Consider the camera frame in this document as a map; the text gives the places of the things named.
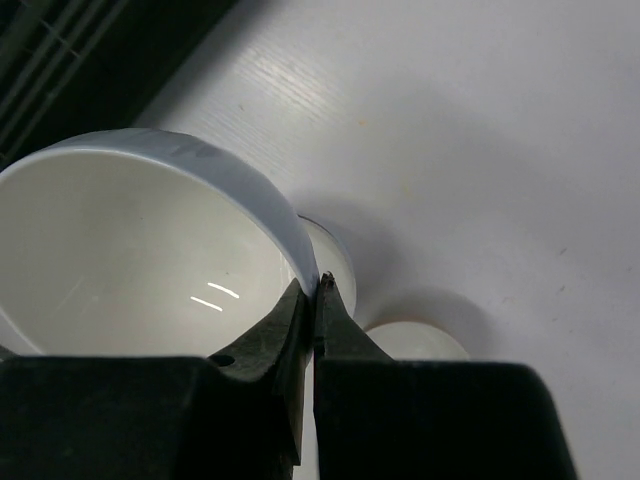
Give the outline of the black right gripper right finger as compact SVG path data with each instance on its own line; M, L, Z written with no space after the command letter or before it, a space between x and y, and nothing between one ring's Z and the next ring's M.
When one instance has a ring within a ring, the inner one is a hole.
M392 360L347 313L330 273L322 276L317 291L313 350L319 477L367 479L385 412L374 375Z

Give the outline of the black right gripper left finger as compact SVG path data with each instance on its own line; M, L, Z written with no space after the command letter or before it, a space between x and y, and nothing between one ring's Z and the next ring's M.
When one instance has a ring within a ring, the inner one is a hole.
M291 479L301 463L306 371L306 295L293 280L273 309L209 357L224 385L223 461L233 479Z

